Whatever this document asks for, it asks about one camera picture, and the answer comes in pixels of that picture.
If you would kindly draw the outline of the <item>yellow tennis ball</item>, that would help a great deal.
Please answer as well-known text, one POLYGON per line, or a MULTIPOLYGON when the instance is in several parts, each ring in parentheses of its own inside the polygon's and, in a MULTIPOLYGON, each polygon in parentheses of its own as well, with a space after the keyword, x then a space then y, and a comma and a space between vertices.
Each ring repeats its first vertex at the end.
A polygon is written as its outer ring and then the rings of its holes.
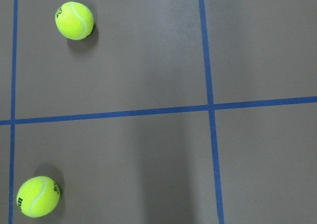
POLYGON ((24 215, 39 218, 52 212, 59 199, 59 185, 47 176, 37 176, 21 185, 16 204, 24 215))
POLYGON ((69 1, 57 9, 55 23, 64 37, 78 41, 91 34, 94 27, 94 17, 84 4, 69 1))

